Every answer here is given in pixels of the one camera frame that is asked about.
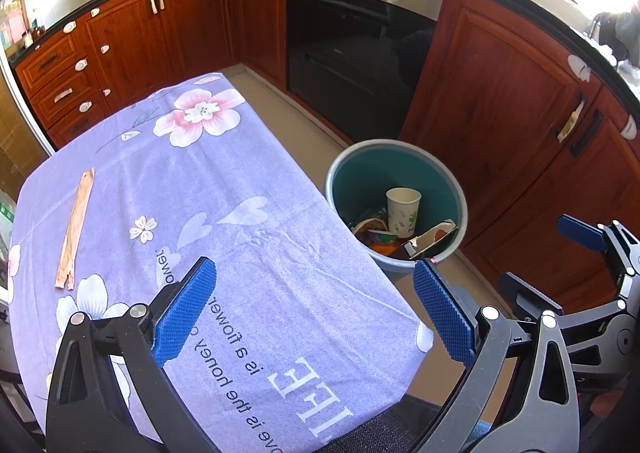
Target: white flower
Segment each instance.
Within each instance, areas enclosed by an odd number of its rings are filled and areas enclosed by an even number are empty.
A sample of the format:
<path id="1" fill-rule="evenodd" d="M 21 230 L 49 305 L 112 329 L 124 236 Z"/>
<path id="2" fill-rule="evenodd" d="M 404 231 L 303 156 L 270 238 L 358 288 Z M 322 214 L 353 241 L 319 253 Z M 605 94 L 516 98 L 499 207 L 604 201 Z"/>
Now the white flower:
<path id="1" fill-rule="evenodd" d="M 20 266 L 20 244 L 14 245 L 7 256 L 6 289 L 0 287 L 0 301 L 9 305 L 14 300 L 14 276 Z"/>
<path id="2" fill-rule="evenodd" d="M 135 223 L 136 226 L 129 230 L 129 238 L 131 240 L 140 237 L 140 242 L 147 243 L 149 240 L 154 239 L 154 234 L 151 230 L 158 227 L 158 222 L 156 222 L 155 218 L 149 218 L 149 220 L 147 220 L 146 217 L 142 215 Z"/>
<path id="3" fill-rule="evenodd" d="M 213 119 L 213 114 L 215 112 L 220 112 L 220 107 L 217 103 L 197 103 L 193 108 L 189 108 L 184 111 L 184 120 L 190 123 L 209 121 L 210 119 Z"/>
<path id="4" fill-rule="evenodd" d="M 71 296 L 65 296 L 58 300 L 56 320 L 58 321 L 58 328 L 62 334 L 65 333 L 69 318 L 79 310 L 87 313 L 91 319 L 106 319 L 120 317 L 129 308 L 125 303 L 116 303 L 107 308 L 107 288 L 104 286 L 104 281 L 99 274 L 92 274 L 88 278 L 80 280 L 76 300 L 78 300 L 77 304 Z M 56 343 L 56 357 L 58 356 L 61 343 L 62 336 L 60 336 Z M 118 366 L 124 365 L 124 358 L 121 356 L 111 356 L 111 361 L 113 362 L 113 371 L 116 373 L 118 386 L 120 386 L 124 401 L 127 403 L 127 407 L 129 407 L 131 389 L 129 388 L 127 378 L 124 373 L 122 373 L 120 366 Z M 45 383 L 47 383 L 47 388 L 49 388 L 50 374 L 45 379 Z"/>

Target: purple tablecloth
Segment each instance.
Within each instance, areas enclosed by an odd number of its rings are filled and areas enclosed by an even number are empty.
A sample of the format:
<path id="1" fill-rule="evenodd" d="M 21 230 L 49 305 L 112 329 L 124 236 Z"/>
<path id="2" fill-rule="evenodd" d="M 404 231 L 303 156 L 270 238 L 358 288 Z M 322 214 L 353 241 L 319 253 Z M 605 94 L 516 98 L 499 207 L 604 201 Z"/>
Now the purple tablecloth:
<path id="1" fill-rule="evenodd" d="M 76 288 L 55 289 L 90 168 Z M 149 303 L 201 255 L 217 286 L 165 371 L 223 452 L 314 451 L 404 394 L 424 357 L 417 317 L 238 91 L 208 74 L 101 122 L 22 188 L 10 312 L 43 429 L 71 314 Z M 113 363 L 136 424 L 157 437 L 122 358 Z"/>

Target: cabinet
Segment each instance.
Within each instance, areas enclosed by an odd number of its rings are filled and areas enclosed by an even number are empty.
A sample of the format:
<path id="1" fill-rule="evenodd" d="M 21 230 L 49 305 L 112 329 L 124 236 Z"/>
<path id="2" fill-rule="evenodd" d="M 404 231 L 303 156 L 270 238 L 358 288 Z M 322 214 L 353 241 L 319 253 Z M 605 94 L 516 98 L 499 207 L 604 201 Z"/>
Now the cabinet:
<path id="1" fill-rule="evenodd" d="M 434 38 L 401 138 L 460 182 L 468 242 L 540 176 L 562 148 L 558 131 L 583 99 L 586 115 L 601 83 L 578 80 L 563 46 L 488 0 L 445 0 Z"/>
<path id="2" fill-rule="evenodd" d="M 174 83 L 158 0 L 109 0 L 78 24 L 114 110 Z"/>
<path id="3" fill-rule="evenodd" d="M 68 24 L 69 33 L 60 30 L 44 45 L 36 42 L 32 53 L 16 67 L 16 74 L 27 97 L 33 96 L 61 72 L 85 57 L 81 35 L 73 25 Z"/>
<path id="4" fill-rule="evenodd" d="M 235 63 L 232 0 L 158 0 L 176 81 Z"/>
<path id="5" fill-rule="evenodd" d="M 242 62 L 287 88 L 285 0 L 235 0 Z"/>
<path id="6" fill-rule="evenodd" d="M 627 119 L 619 101 L 603 88 L 540 178 L 463 248 L 489 281 L 511 271 L 567 311 L 596 306 L 612 296 L 614 287 L 600 254 L 561 237 L 555 227 L 566 213 L 590 224 L 620 220 L 640 234 L 638 143 L 620 135 Z"/>
<path id="7" fill-rule="evenodd" d="M 48 86 L 31 98 L 31 106 L 45 128 L 50 128 L 86 97 L 99 91 L 93 65 L 88 59 L 60 73 Z"/>
<path id="8" fill-rule="evenodd" d="M 49 129 L 49 137 L 58 148 L 62 148 L 110 113 L 102 92 L 94 91 Z"/>

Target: oven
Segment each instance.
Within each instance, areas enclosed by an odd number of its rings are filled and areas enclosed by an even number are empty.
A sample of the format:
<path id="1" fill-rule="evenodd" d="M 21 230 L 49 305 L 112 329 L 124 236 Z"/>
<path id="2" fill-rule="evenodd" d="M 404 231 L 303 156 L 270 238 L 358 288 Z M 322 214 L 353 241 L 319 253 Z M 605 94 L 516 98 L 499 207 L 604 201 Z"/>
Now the oven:
<path id="1" fill-rule="evenodd" d="M 397 139 L 442 0 L 287 0 L 289 90 L 353 142 Z"/>

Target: screw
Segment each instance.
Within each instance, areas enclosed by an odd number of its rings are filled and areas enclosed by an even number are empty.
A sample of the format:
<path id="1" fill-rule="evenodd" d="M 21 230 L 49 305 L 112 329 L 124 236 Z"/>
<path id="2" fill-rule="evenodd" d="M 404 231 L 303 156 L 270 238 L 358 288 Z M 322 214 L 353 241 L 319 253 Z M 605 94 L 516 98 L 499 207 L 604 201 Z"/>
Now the screw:
<path id="1" fill-rule="evenodd" d="M 542 319 L 542 324 L 545 327 L 553 328 L 556 326 L 556 318 L 554 318 L 553 316 L 549 316 L 548 314 L 545 314 L 541 319 Z"/>
<path id="2" fill-rule="evenodd" d="M 79 325 L 84 321 L 84 314 L 82 312 L 76 312 L 69 320 L 71 325 Z"/>
<path id="3" fill-rule="evenodd" d="M 129 309 L 129 315 L 132 318 L 142 318 L 146 314 L 146 306 L 138 303 Z"/>
<path id="4" fill-rule="evenodd" d="M 482 315 L 487 319 L 498 319 L 500 313 L 497 308 L 487 305 L 486 307 L 482 307 Z"/>

